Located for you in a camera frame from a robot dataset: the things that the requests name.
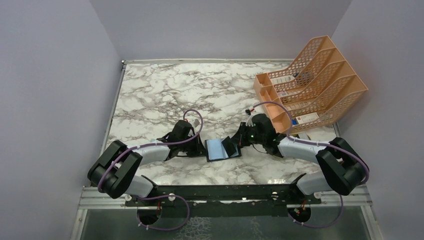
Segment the black leather card holder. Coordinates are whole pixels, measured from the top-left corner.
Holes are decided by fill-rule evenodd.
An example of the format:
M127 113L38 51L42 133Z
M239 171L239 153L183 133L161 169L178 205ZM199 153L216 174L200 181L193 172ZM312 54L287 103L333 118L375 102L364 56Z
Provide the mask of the black leather card holder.
M207 162L217 162L217 161L223 161L228 160L230 158L223 158L223 147L222 147L222 140L224 138L215 138L215 139L207 139L204 141L204 146L206 149L206 160Z

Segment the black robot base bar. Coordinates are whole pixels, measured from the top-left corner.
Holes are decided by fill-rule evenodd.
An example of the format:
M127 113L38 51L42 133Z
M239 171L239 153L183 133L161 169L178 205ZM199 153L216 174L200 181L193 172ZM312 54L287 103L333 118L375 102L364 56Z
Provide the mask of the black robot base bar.
M142 216L190 217L286 217L287 208L319 205L314 195L298 195L290 184L262 185L158 185L148 200L130 195L126 207Z

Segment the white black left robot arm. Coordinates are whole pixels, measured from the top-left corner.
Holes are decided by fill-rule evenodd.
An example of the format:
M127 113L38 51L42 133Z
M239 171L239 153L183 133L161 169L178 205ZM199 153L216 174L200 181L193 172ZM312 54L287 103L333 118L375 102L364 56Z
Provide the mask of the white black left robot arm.
M179 120L172 131L150 143L129 147L120 140L113 141L87 173L90 183L112 199L124 194L138 196L144 205L157 200L156 184L146 176L137 176L142 165L165 162L185 152L196 157L204 151L200 134L186 120Z

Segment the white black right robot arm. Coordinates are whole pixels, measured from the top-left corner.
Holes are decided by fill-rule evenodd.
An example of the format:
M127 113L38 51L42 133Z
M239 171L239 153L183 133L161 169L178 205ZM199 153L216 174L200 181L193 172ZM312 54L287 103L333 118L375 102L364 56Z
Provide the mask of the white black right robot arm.
M241 122L229 141L241 148L261 145L268 155L319 165L320 171L301 175L292 182L288 196L296 204L316 192L334 191L347 196L369 178L369 167L343 138L312 141L278 133L264 113Z

